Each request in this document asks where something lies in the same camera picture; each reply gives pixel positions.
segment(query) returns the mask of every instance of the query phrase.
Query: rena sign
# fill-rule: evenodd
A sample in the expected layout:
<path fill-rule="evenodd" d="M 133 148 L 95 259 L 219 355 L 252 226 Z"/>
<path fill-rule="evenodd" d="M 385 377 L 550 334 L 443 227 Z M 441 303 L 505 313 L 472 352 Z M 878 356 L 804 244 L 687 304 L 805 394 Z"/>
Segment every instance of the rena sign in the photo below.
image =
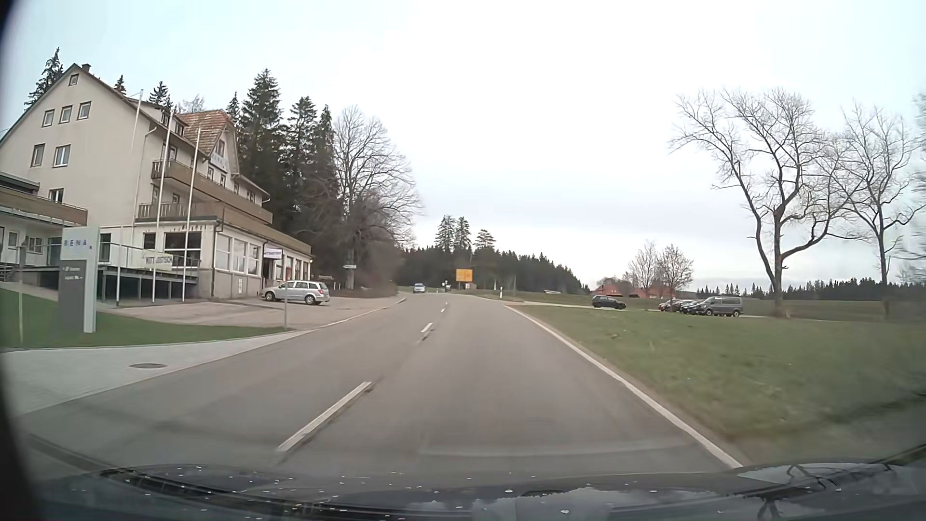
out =
<path fill-rule="evenodd" d="M 65 228 L 58 273 L 58 321 L 70 331 L 96 331 L 96 262 L 99 226 Z"/>

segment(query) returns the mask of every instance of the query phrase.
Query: green grass field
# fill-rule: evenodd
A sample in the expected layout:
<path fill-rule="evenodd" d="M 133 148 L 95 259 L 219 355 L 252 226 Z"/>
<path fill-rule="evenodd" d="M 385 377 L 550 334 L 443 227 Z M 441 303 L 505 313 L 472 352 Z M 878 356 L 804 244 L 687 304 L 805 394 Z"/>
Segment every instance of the green grass field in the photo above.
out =
<path fill-rule="evenodd" d="M 924 324 L 519 309 L 756 462 L 884 456 L 926 440 Z"/>
<path fill-rule="evenodd" d="M 19 295 L 0 289 L 0 348 L 133 346 L 254 337 L 283 331 L 282 327 L 187 325 L 150 322 L 99 312 L 96 332 L 62 331 L 57 326 L 57 302 L 22 296 L 23 337 L 19 342 Z"/>

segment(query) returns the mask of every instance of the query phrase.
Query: balcony railing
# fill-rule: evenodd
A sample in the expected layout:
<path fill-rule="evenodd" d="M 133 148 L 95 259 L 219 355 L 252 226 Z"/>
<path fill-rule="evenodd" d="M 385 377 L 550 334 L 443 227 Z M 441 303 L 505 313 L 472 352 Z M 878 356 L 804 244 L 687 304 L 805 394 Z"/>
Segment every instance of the balcony railing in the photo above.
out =
<path fill-rule="evenodd" d="M 175 179 L 187 186 L 190 185 L 191 180 L 193 179 L 193 169 L 187 165 L 179 163 L 176 159 L 171 159 L 168 161 L 167 168 L 163 168 L 162 161 L 153 161 L 151 164 L 151 178 L 159 180 L 161 178 L 161 173 L 164 172 L 165 179 Z M 270 224 L 273 222 L 273 214 L 267 210 L 264 210 L 257 203 L 253 203 L 247 200 L 244 197 L 235 194 L 231 190 L 225 188 L 224 186 L 214 183 L 209 180 L 202 173 L 197 173 L 198 177 L 195 178 L 194 188 L 206 194 L 209 197 L 221 201 L 237 210 L 243 211 L 244 213 L 259 219 L 260 221 Z"/>
<path fill-rule="evenodd" d="M 175 221 L 186 219 L 186 203 L 161 203 L 161 221 Z M 143 203 L 138 205 L 138 219 L 157 219 L 157 204 Z M 190 205 L 190 218 L 218 217 L 222 218 L 225 205 L 223 203 L 193 203 Z"/>

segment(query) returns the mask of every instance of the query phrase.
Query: balcony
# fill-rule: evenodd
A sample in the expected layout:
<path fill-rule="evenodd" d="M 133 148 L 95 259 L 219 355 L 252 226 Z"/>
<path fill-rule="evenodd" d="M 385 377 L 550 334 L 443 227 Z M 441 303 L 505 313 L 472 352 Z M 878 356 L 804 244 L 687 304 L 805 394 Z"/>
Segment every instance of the balcony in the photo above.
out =
<path fill-rule="evenodd" d="M 161 178 L 161 172 L 166 170 L 164 173 L 164 179 L 173 179 L 182 184 L 190 185 L 190 180 L 193 178 L 193 169 L 177 162 L 176 160 L 168 161 L 168 167 L 166 169 L 162 168 L 162 161 L 152 161 L 151 164 L 151 179 L 159 180 Z M 231 190 L 225 188 L 224 186 L 213 183 L 209 178 L 201 173 L 197 173 L 199 177 L 196 178 L 194 183 L 194 188 L 197 192 L 205 194 L 208 197 L 216 199 L 218 202 L 225 203 L 228 206 L 242 211 L 247 215 L 263 222 L 264 224 L 270 224 L 273 222 L 273 214 L 267 210 L 264 210 L 260 206 L 251 201 L 245 199 L 244 197 L 235 194 Z M 164 208 L 161 208 L 161 218 L 164 218 Z"/>
<path fill-rule="evenodd" d="M 157 219 L 157 204 L 144 203 L 138 205 L 136 219 L 139 221 L 155 221 Z M 186 203 L 161 203 L 161 221 L 186 220 Z M 223 219 L 225 205 L 223 203 L 193 203 L 190 205 L 190 219 Z"/>
<path fill-rule="evenodd" d="M 51 199 L 34 196 L 12 188 L 0 186 L 0 207 L 34 214 L 60 224 L 74 223 L 84 226 L 87 223 L 87 210 L 56 203 Z"/>

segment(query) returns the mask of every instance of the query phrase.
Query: gray van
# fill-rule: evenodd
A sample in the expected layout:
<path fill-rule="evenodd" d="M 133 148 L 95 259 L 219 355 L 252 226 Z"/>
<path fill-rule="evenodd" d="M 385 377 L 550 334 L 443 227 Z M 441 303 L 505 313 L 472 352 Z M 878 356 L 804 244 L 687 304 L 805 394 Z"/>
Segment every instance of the gray van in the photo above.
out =
<path fill-rule="evenodd" d="M 743 314 L 743 299 L 739 297 L 710 297 L 697 306 L 699 315 L 726 315 L 738 317 Z"/>

